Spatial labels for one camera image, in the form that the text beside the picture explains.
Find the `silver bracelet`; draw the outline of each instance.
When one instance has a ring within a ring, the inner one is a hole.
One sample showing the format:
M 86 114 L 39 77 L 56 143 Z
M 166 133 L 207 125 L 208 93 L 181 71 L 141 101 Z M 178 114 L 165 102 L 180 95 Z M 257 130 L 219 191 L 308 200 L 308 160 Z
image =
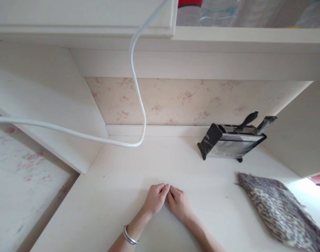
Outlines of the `silver bracelet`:
M 128 241 L 130 244 L 132 245 L 136 245 L 139 243 L 139 241 L 136 241 L 134 239 L 132 239 L 129 234 L 127 233 L 127 226 L 124 226 L 124 231 L 123 231 L 123 234 L 124 234 L 124 237 L 126 239 L 126 241 Z

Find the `cloth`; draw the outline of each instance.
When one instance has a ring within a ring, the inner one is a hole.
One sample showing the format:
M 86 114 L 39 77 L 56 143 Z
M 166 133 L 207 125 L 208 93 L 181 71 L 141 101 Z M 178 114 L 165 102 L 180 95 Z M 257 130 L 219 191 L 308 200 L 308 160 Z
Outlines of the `cloth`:
M 320 252 L 320 227 L 283 183 L 245 173 L 238 182 L 277 241 Z

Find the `plastic bottle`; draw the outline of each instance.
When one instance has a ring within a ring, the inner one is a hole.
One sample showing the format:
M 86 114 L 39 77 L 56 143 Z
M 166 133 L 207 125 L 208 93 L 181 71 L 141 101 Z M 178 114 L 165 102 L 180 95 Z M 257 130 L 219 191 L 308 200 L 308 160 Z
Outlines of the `plastic bottle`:
M 236 26 L 266 27 L 284 3 L 285 0 L 246 0 Z
M 202 2 L 203 0 L 179 0 L 176 25 L 199 26 Z
M 320 0 L 312 0 L 295 24 L 300 28 L 320 28 Z
M 234 26 L 244 0 L 204 0 L 201 7 L 202 26 Z

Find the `white cord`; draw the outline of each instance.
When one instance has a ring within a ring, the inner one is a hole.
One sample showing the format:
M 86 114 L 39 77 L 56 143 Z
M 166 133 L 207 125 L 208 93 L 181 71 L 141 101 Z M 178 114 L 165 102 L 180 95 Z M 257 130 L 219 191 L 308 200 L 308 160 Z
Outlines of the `white cord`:
M 138 81 L 136 79 L 135 70 L 134 70 L 134 64 L 133 64 L 134 46 L 135 46 L 136 41 L 140 37 L 141 33 L 144 31 L 144 29 L 146 29 L 151 24 L 151 22 L 153 22 L 154 19 L 157 18 L 157 16 L 160 14 L 160 12 L 166 7 L 168 2 L 169 2 L 169 0 L 163 0 L 163 2 L 155 9 L 155 11 L 152 13 L 152 15 L 145 21 L 145 23 L 139 27 L 139 29 L 134 34 L 134 36 L 133 36 L 133 38 L 131 40 L 130 47 L 129 47 L 129 56 L 130 56 L 130 63 L 131 63 L 132 73 L 133 73 L 133 80 L 134 80 L 134 84 L 135 84 L 135 90 L 136 90 L 136 93 L 138 95 L 139 103 L 140 103 L 141 110 L 142 110 L 142 116 L 143 116 L 142 134 L 141 134 L 140 139 L 139 139 L 138 142 L 136 142 L 136 143 L 119 142 L 119 141 L 110 140 L 110 139 L 107 139 L 107 138 L 101 138 L 101 137 L 97 137 L 97 136 L 91 136 L 91 135 L 83 134 L 83 133 L 80 133 L 80 132 L 77 132 L 77 131 L 73 131 L 73 130 L 68 129 L 68 128 L 64 128 L 64 127 L 61 127 L 61 126 L 58 126 L 58 125 L 55 125 L 55 124 L 48 123 L 48 122 L 35 121 L 35 120 L 30 120 L 30 119 L 22 119 L 22 118 L 12 118 L 12 117 L 2 117 L 2 116 L 0 116 L 0 123 L 27 124 L 27 125 L 40 126 L 40 127 L 43 127 L 43 128 L 48 128 L 48 129 L 64 132 L 64 133 L 67 133 L 69 135 L 73 135 L 75 137 L 84 138 L 84 139 L 97 141 L 97 142 L 102 142 L 102 143 L 105 143 L 105 144 L 122 146 L 122 147 L 137 147 L 137 146 L 139 146 L 142 143 L 143 138 L 145 136 L 146 123 L 147 122 L 146 122 L 146 113 L 145 113 L 145 109 L 144 109 L 143 104 L 142 104 L 142 99 L 141 99 L 141 95 L 140 95 L 140 91 L 139 91 Z

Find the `red bottle cap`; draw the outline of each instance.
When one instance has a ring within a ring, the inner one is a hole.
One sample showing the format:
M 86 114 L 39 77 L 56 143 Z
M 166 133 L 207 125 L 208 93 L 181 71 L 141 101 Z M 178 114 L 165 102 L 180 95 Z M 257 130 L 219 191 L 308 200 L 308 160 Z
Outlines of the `red bottle cap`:
M 203 0 L 178 0 L 178 7 L 184 7 L 184 6 L 202 6 Z

